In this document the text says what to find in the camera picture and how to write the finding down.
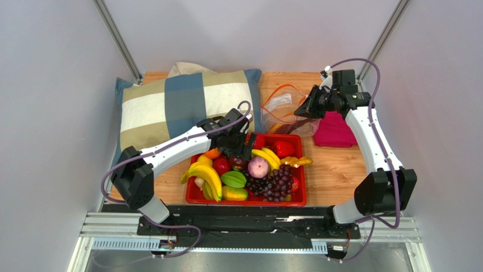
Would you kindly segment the papaya half slice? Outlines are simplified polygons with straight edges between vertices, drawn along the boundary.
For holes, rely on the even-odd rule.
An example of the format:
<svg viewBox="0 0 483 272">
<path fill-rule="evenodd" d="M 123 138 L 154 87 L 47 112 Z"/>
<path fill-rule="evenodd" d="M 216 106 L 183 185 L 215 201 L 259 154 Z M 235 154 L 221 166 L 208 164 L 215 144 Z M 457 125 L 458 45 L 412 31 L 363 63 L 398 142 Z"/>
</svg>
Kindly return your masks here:
<svg viewBox="0 0 483 272">
<path fill-rule="evenodd" d="M 300 137 L 311 137 L 319 128 L 318 120 L 304 119 L 298 120 L 293 124 L 274 124 L 268 134 L 291 134 Z"/>
</svg>

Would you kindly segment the clear zip bag orange zipper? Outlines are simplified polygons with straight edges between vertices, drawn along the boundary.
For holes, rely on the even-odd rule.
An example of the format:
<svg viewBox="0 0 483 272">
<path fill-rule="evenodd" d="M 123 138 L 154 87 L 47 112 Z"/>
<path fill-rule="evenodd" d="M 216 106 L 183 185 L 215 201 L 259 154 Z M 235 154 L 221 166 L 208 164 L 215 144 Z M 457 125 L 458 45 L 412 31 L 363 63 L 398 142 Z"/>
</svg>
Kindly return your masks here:
<svg viewBox="0 0 483 272">
<path fill-rule="evenodd" d="M 294 115 L 294 111 L 301 106 L 307 95 L 300 92 L 292 84 L 277 87 L 261 106 L 261 124 L 265 133 L 276 123 L 293 124 L 307 118 Z"/>
</svg>

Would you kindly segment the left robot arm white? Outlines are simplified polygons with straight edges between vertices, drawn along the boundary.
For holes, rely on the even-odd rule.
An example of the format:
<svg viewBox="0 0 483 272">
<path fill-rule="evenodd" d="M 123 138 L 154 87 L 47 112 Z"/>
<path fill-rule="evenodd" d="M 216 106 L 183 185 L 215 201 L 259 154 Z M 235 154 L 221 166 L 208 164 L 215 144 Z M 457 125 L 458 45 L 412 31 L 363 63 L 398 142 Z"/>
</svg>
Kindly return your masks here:
<svg viewBox="0 0 483 272">
<path fill-rule="evenodd" d="M 192 156 L 217 148 L 227 156 L 249 159 L 253 142 L 245 143 L 253 117 L 236 108 L 225 116 L 207 118 L 184 134 L 140 151 L 126 148 L 103 177 L 122 196 L 122 202 L 155 223 L 163 223 L 170 215 L 167 206 L 154 193 L 154 180 L 175 164 Z"/>
</svg>

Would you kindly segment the dark red apple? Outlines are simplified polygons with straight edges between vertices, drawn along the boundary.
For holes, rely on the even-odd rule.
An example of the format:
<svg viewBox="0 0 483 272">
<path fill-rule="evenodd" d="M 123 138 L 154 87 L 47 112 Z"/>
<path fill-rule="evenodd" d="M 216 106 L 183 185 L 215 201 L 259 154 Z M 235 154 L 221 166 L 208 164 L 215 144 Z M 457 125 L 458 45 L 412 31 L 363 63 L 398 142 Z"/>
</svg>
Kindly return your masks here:
<svg viewBox="0 0 483 272">
<path fill-rule="evenodd" d="M 245 171 L 248 167 L 248 162 L 238 156 L 230 156 L 228 158 L 228 163 L 233 170 Z"/>
</svg>

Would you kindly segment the purple onion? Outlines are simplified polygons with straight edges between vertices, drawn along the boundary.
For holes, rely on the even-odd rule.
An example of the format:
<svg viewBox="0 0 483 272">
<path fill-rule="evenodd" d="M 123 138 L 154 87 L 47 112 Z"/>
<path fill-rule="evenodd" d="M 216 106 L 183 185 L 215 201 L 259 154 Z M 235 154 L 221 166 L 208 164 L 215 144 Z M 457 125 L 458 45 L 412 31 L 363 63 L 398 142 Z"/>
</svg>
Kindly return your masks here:
<svg viewBox="0 0 483 272">
<path fill-rule="evenodd" d="M 262 157 L 255 156 L 248 163 L 249 174 L 257 179 L 265 177 L 269 172 L 268 161 Z"/>
</svg>

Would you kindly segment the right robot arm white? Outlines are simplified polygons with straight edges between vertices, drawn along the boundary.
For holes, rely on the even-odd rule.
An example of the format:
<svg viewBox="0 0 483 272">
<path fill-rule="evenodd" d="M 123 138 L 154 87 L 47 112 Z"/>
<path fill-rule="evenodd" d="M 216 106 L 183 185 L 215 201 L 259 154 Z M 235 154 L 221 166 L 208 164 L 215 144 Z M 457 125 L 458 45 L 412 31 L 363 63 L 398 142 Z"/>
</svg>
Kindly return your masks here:
<svg viewBox="0 0 483 272">
<path fill-rule="evenodd" d="M 354 134 L 365 161 L 366 178 L 354 197 L 328 209 L 333 224 L 359 223 L 383 214 L 400 215 L 408 205 L 417 182 L 413 169 L 405 168 L 392 152 L 379 125 L 373 96 L 360 92 L 354 70 L 322 71 L 323 82 L 313 86 L 294 114 L 322 119 L 328 112 L 341 115 Z"/>
</svg>

